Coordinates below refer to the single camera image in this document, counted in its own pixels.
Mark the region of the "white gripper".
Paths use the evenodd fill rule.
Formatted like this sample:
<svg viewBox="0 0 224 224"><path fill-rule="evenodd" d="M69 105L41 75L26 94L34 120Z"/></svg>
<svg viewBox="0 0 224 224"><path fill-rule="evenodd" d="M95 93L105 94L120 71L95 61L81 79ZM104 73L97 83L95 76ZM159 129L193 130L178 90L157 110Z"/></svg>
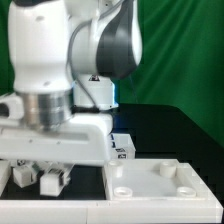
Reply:
<svg viewBox="0 0 224 224"><path fill-rule="evenodd" d="M0 96L9 117L0 117L0 159L103 166L111 159L113 119L104 113L76 113L55 131L37 131L21 122L22 99Z"/></svg>

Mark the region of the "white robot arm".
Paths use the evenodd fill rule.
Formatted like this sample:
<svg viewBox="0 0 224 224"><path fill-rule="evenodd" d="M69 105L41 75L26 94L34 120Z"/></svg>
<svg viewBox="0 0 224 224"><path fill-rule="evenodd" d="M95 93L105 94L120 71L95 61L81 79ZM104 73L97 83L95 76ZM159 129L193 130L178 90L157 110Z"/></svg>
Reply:
<svg viewBox="0 0 224 224"><path fill-rule="evenodd" d="M142 55L137 0L12 0L13 91L0 96L0 159L101 166L114 80Z"/></svg>

